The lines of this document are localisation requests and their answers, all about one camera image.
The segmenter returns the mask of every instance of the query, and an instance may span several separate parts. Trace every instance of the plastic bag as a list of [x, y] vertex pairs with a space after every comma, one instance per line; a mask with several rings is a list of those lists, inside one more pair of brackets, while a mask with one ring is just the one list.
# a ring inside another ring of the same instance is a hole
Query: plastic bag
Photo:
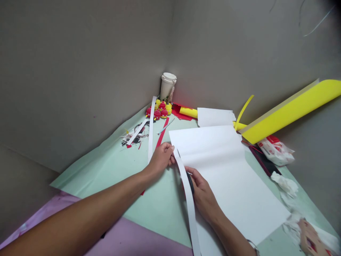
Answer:
[[277, 137], [273, 135], [262, 139], [257, 144], [262, 149], [264, 155], [266, 155], [271, 162], [278, 166], [291, 164], [295, 160], [295, 158], [292, 156], [292, 153], [295, 151], [286, 147]]

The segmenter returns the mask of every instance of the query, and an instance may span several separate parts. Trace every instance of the desk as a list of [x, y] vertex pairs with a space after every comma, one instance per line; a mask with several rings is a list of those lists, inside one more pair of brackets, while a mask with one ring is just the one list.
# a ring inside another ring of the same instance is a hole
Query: desk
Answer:
[[[145, 109], [142, 109], [123, 123], [98, 148], [77, 160], [51, 185], [71, 195], [85, 198], [141, 171], [147, 165], [148, 138], [142, 141], [140, 149], [138, 149], [139, 145], [133, 145], [127, 149], [121, 146], [120, 136], [124, 135], [125, 128], [131, 130], [141, 123], [145, 118], [144, 113]], [[156, 147], [159, 138], [157, 133], [163, 128], [164, 122], [165, 120], [161, 119], [154, 123], [153, 148]], [[168, 134], [170, 130], [195, 127], [198, 127], [196, 120], [185, 121], [175, 118], [174, 122], [166, 129], [163, 142], [170, 142]], [[281, 200], [277, 185], [265, 174], [252, 153], [245, 150], [245, 158], [274, 195]], [[281, 167], [280, 171], [284, 177], [297, 183], [286, 167]], [[298, 186], [298, 198], [305, 203], [304, 207], [307, 211], [315, 214], [315, 224], [338, 237], [303, 188], [299, 184]], [[185, 201], [180, 188], [179, 176], [177, 170], [171, 167], [167, 168], [161, 179], [147, 189], [145, 194], [127, 210], [124, 217], [182, 245], [191, 247], [184, 209]], [[291, 238], [284, 233], [282, 227], [261, 242], [258, 248], [262, 256], [304, 255], [299, 247], [292, 243]]]

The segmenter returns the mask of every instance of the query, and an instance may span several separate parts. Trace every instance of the finger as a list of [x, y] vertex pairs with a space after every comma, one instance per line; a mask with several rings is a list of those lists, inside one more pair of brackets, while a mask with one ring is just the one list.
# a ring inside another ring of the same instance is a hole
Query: finger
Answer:
[[164, 142], [159, 146], [159, 148], [161, 149], [162, 152], [166, 153], [167, 149], [170, 148], [171, 146], [172, 146], [171, 144]]
[[194, 188], [194, 194], [195, 194], [195, 192], [198, 190], [198, 187], [197, 187], [197, 185], [195, 184], [195, 180], [193, 179], [192, 175], [190, 175], [190, 176], [191, 176], [191, 179], [192, 179], [193, 188]]
[[175, 162], [176, 162], [173, 154], [170, 156], [170, 161], [172, 162], [172, 164], [175, 164]]
[[206, 182], [206, 180], [201, 176], [201, 174], [198, 172], [197, 169], [194, 169], [194, 168], [189, 167], [189, 166], [185, 166], [185, 170], [187, 172], [189, 172], [190, 174], [192, 174], [192, 177], [193, 177], [197, 186], [199, 186], [203, 182]]
[[167, 156], [169, 157], [169, 159], [171, 158], [171, 155], [174, 152], [175, 147], [171, 145], [171, 148], [167, 149], [167, 152], [165, 152], [165, 154], [167, 154]]

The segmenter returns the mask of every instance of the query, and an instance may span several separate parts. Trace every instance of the marker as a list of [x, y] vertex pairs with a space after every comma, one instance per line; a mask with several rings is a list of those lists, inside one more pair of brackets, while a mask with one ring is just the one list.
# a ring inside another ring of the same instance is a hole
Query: marker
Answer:
[[160, 133], [162, 133], [174, 121], [174, 119], [168, 125], [166, 125], [157, 135], [160, 135]]

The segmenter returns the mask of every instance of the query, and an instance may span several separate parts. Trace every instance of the scissors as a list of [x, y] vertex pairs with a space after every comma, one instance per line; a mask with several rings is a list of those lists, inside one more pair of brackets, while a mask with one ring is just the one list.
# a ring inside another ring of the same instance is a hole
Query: scissors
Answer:
[[188, 172], [186, 172], [186, 174], [187, 174], [189, 186], [191, 187], [191, 190], [192, 190], [192, 194], [194, 194], [194, 187], [193, 187], [193, 181], [192, 181], [191, 175]]

